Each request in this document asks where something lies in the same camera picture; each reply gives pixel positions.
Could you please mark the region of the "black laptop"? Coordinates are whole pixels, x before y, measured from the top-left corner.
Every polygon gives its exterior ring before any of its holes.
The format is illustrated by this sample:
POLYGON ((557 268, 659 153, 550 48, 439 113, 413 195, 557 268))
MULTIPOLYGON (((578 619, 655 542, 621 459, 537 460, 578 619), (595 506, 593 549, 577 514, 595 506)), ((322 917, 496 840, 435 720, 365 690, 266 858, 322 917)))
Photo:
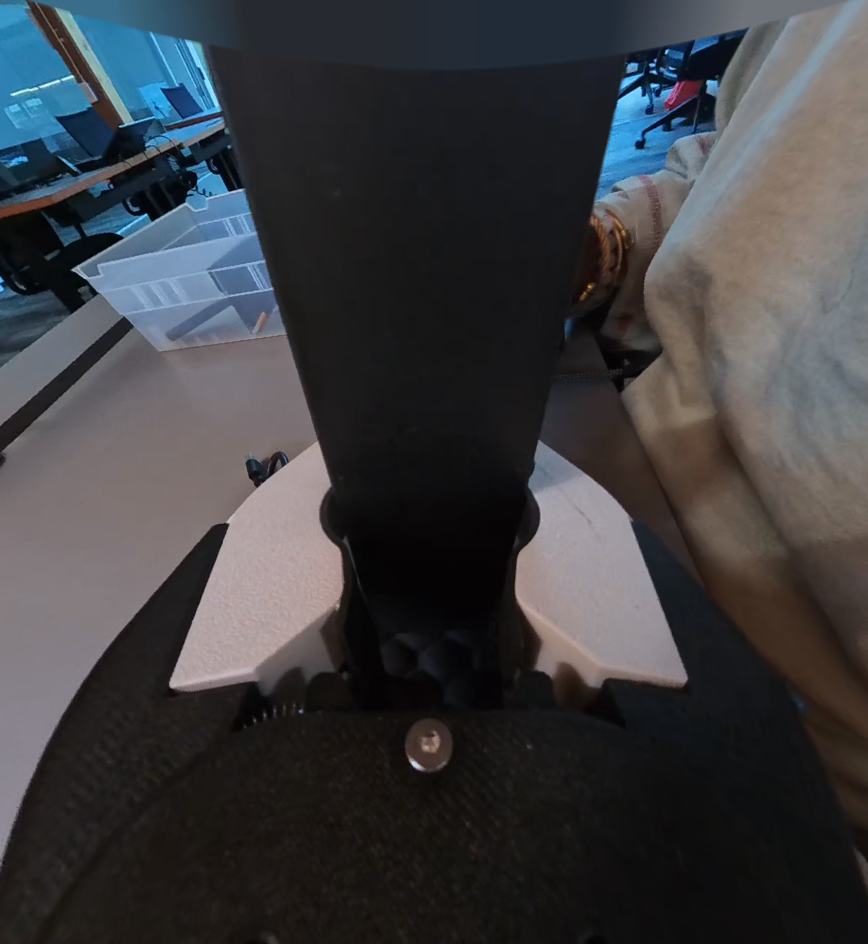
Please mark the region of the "black laptop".
POLYGON ((55 120, 90 158, 106 163, 116 163, 141 154, 152 141, 166 132, 162 123, 151 116, 113 128, 92 108, 57 115, 55 120))

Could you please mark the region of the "black office chair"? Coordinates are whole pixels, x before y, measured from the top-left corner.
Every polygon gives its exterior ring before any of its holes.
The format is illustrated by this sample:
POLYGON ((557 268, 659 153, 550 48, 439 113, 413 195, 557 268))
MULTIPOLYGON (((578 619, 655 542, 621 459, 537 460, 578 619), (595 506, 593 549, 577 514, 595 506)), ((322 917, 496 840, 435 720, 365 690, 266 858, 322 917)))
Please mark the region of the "black office chair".
POLYGON ((721 80, 746 32, 745 29, 726 32, 658 51, 654 60, 656 76, 670 81, 671 89, 677 81, 685 79, 701 79, 703 87, 697 97, 672 112, 663 112, 657 121, 644 127, 634 142, 635 149, 643 150, 648 134, 656 129, 670 132, 677 120, 689 123, 693 135, 699 132, 700 124, 714 121, 715 96, 710 93, 709 84, 721 80))
POLYGON ((2 283, 17 295, 49 293, 75 313, 86 303, 84 289, 97 294, 76 269, 122 241, 113 232, 82 235, 69 243, 15 233, 0 241, 2 283))

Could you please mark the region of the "black panel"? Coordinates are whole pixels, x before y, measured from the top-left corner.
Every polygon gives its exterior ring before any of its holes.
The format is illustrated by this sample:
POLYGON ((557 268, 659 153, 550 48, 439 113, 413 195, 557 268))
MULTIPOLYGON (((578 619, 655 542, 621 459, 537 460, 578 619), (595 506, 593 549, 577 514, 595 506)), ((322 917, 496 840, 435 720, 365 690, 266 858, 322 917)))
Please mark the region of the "black panel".
POLYGON ((354 701, 502 708, 528 482, 624 56, 208 60, 329 478, 354 701))

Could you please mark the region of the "person's right forearm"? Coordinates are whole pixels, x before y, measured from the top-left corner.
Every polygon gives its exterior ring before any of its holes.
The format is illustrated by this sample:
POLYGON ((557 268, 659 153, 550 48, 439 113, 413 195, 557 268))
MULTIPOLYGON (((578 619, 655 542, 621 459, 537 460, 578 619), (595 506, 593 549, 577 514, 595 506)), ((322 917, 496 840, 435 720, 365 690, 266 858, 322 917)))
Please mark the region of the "person's right forearm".
POLYGON ((617 350, 652 352, 659 342, 648 322, 644 280, 715 144, 716 132, 690 135, 669 149, 663 170, 626 178, 595 203, 591 228, 602 239, 586 312, 604 312, 601 337, 617 350))

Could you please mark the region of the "wooden pillar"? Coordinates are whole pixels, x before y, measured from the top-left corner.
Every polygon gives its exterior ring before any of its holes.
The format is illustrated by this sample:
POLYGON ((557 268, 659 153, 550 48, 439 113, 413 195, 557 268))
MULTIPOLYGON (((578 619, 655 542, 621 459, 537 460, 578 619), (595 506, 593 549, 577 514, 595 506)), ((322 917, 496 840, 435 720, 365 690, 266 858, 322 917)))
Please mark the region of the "wooden pillar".
POLYGON ((29 16, 74 77, 88 105, 111 128, 132 120, 74 15, 64 9, 27 2, 29 16))

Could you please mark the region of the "clear plastic bin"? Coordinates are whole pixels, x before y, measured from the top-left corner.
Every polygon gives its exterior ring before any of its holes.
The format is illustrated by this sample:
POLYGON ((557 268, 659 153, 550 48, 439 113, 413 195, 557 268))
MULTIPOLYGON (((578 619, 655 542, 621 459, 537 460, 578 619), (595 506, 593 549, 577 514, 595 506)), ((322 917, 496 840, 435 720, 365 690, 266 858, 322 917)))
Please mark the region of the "clear plastic bin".
POLYGON ((162 352, 286 335, 244 190, 183 204, 73 271, 162 352))

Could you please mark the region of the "person's cream sweater torso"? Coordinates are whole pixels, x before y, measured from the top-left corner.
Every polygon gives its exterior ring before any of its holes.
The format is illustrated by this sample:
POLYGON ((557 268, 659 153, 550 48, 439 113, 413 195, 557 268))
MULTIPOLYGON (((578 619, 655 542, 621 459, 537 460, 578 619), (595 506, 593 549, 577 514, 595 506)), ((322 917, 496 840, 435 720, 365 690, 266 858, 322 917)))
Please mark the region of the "person's cream sweater torso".
POLYGON ((868 2, 749 29, 714 132, 644 280, 660 353, 625 403, 868 858, 868 2))

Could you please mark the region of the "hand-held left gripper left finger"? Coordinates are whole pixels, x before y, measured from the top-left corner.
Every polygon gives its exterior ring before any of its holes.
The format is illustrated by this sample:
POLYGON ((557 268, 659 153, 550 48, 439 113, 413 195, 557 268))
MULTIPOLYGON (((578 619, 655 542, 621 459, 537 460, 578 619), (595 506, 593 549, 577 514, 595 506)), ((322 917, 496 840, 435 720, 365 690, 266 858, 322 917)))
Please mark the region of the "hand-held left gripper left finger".
POLYGON ((173 692, 248 683, 261 695, 304 695, 312 678, 341 667, 343 560, 321 521, 329 488, 314 443, 228 519, 170 676, 173 692))

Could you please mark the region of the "wooden office desk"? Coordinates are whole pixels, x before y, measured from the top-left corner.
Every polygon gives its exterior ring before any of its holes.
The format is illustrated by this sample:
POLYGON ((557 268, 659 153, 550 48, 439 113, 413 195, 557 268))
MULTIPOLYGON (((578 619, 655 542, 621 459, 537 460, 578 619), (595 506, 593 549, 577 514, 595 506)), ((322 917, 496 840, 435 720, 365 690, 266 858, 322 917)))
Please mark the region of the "wooden office desk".
POLYGON ((227 147, 224 139, 226 120, 222 111, 196 115, 178 124, 170 124, 153 144, 131 158, 107 167, 48 185, 0 201, 0 220, 32 214, 67 203, 75 197, 98 197, 98 186, 118 181, 108 190, 121 198, 126 191, 134 193, 136 186, 146 187, 165 163, 175 161, 190 168, 204 161, 204 153, 214 147, 227 147))

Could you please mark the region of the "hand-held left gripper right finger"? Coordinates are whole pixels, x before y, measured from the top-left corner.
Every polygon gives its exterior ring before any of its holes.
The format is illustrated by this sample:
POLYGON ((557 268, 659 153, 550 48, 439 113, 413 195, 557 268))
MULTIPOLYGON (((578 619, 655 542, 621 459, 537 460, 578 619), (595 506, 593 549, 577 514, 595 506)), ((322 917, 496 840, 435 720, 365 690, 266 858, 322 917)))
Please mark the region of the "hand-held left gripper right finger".
POLYGON ((526 666, 569 709, 590 707, 609 680, 683 689, 687 671, 625 509, 541 442, 529 487, 539 525, 515 574, 526 666))

